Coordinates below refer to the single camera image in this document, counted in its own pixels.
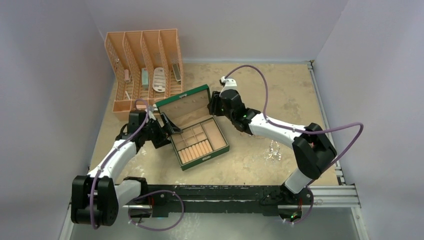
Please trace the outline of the orange file organizer rack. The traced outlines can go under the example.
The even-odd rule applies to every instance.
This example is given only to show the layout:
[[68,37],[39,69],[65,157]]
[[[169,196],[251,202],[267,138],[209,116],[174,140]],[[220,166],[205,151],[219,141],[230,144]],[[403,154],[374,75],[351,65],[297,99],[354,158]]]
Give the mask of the orange file organizer rack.
[[[135,102],[137,99],[142,98],[152,106],[183,92],[184,64],[176,28],[108,32],[104,46],[116,79],[112,113],[118,120],[126,121],[131,110],[144,107],[141,102]],[[173,64],[179,65],[181,82],[175,79]],[[164,69],[165,92],[153,90],[154,69],[158,67]],[[148,70],[148,90],[142,88],[142,68]],[[129,70],[131,82],[124,81],[125,69]],[[128,100],[125,91],[129,93],[131,100]]]

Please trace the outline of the green grey item in rack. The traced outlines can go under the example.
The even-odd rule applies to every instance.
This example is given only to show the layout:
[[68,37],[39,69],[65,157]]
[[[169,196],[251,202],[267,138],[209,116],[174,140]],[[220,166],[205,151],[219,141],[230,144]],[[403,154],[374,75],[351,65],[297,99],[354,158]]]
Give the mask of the green grey item in rack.
[[149,72],[147,68],[141,69],[141,86],[144,90],[148,90],[150,85]]

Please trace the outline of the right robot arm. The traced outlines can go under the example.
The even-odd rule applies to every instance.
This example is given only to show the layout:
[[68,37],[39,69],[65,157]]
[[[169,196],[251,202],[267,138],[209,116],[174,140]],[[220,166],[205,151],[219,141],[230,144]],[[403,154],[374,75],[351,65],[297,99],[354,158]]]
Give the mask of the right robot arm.
[[318,179],[336,158],[337,151],[322,128],[291,125],[266,118],[259,110],[248,108],[240,94],[233,89],[213,91],[207,105],[210,115],[225,116],[240,132],[266,137],[293,150],[297,168],[281,186],[280,196],[288,204],[300,198],[311,181]]

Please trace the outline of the pink item in rack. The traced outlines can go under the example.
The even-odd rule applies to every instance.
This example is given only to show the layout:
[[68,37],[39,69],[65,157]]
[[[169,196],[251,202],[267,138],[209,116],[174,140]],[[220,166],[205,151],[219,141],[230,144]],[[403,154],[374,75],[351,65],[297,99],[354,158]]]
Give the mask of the pink item in rack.
[[130,71],[128,69],[125,69],[124,70],[124,81],[126,83],[130,83],[131,82]]

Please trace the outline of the grey flat item in rack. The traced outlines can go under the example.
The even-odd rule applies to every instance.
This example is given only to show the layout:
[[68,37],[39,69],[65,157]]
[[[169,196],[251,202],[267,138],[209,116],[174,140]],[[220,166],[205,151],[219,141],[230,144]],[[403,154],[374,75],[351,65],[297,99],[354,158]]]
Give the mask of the grey flat item in rack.
[[173,73],[174,73],[175,80],[178,83],[180,83],[182,81],[182,75],[181,75],[181,71],[180,71],[179,65],[177,63],[174,63],[172,65],[172,70],[173,70]]

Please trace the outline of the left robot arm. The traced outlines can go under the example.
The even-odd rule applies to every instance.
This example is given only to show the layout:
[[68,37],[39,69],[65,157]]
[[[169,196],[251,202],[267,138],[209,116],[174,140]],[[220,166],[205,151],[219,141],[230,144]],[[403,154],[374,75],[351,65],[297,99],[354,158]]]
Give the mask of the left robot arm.
[[142,205],[159,193],[149,191],[144,177],[126,177],[119,185],[115,180],[146,142],[158,149],[170,144],[171,135],[182,132],[166,114],[161,113],[160,118],[146,110],[132,110],[104,159],[86,175],[74,178],[70,207],[74,224],[91,225],[95,230],[111,226],[123,205],[130,201]]

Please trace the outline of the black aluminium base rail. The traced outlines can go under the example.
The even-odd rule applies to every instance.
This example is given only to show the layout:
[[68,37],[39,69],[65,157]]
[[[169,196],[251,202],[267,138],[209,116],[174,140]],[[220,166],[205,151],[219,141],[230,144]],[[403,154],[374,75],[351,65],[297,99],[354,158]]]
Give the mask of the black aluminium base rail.
[[128,209],[139,209],[153,218],[170,213],[262,214],[296,220],[310,207],[353,208],[360,201],[354,186],[315,185],[298,194],[286,195],[280,185],[165,185],[149,184],[158,194],[132,200]]

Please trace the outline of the green jewelry box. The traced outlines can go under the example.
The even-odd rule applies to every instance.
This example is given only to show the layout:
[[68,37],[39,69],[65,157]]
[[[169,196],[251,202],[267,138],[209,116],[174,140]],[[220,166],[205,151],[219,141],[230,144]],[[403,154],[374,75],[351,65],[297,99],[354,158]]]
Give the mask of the green jewelry box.
[[230,150],[219,124],[209,113],[211,92],[204,84],[156,102],[159,113],[176,126],[170,141],[182,171]]

